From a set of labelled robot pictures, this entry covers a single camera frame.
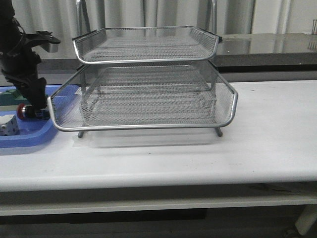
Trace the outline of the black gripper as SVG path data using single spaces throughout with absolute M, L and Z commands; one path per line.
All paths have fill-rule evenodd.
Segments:
M 1 71 L 5 79 L 23 91 L 23 96 L 35 109 L 47 107 L 47 81 L 44 77 L 38 78 L 40 62 L 40 56 L 34 51 L 22 51 L 13 56 L 1 51 Z

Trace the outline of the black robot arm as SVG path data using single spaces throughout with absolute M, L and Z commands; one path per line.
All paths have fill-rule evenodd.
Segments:
M 0 68 L 6 80 L 20 92 L 44 91 L 46 80 L 38 78 L 40 56 L 27 45 L 27 34 L 15 19 L 12 1 L 0 2 Z

